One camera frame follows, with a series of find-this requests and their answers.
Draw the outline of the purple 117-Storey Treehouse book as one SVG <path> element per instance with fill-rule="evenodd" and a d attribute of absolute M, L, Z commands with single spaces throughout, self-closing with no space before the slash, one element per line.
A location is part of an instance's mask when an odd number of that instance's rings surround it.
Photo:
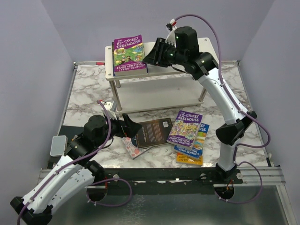
<path fill-rule="evenodd" d="M 141 35 L 115 39 L 112 45 L 114 76 L 143 75 L 148 72 Z"/>

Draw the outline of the purple 52-Storey Treehouse book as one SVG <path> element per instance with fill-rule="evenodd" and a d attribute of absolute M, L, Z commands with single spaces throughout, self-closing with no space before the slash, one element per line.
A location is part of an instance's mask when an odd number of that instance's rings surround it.
<path fill-rule="evenodd" d="M 191 150 L 198 134 L 203 116 L 180 110 L 167 137 L 167 142 Z"/>

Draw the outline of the blue 91-Storey Treehouse book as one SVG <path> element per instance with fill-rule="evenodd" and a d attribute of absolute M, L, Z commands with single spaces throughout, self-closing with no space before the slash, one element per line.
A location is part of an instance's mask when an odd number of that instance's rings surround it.
<path fill-rule="evenodd" d="M 203 145 L 204 145 L 204 141 L 207 136 L 209 127 L 210 127 L 209 124 L 201 123 L 192 150 L 187 150 L 187 149 L 184 149 L 183 147 L 175 146 L 174 151 L 177 153 L 183 154 L 185 156 L 194 158 L 194 159 L 199 159 L 200 156 L 203 154 Z"/>

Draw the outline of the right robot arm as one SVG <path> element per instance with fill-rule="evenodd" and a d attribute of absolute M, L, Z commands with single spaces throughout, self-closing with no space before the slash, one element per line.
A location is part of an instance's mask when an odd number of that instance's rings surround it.
<path fill-rule="evenodd" d="M 157 38 L 151 51 L 145 55 L 144 63 L 170 67 L 183 66 L 210 94 L 224 118 L 224 125 L 216 130 L 221 142 L 220 157 L 216 164 L 215 177 L 220 183 L 228 182 L 236 170 L 236 147 L 257 117 L 248 111 L 227 87 L 221 66 L 209 52 L 201 52 L 197 32 L 192 27 L 173 29 L 167 38 Z"/>

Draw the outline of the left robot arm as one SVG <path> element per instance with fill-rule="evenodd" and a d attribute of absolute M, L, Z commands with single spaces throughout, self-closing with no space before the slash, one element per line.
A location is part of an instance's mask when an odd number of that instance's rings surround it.
<path fill-rule="evenodd" d="M 127 114 L 121 120 L 94 115 L 80 133 L 70 142 L 55 168 L 32 191 L 23 197 L 14 197 L 10 205 L 18 214 L 17 224 L 46 225 L 54 209 L 84 186 L 106 184 L 104 168 L 92 160 L 106 143 L 116 137 L 134 137 L 142 125 L 133 122 Z"/>

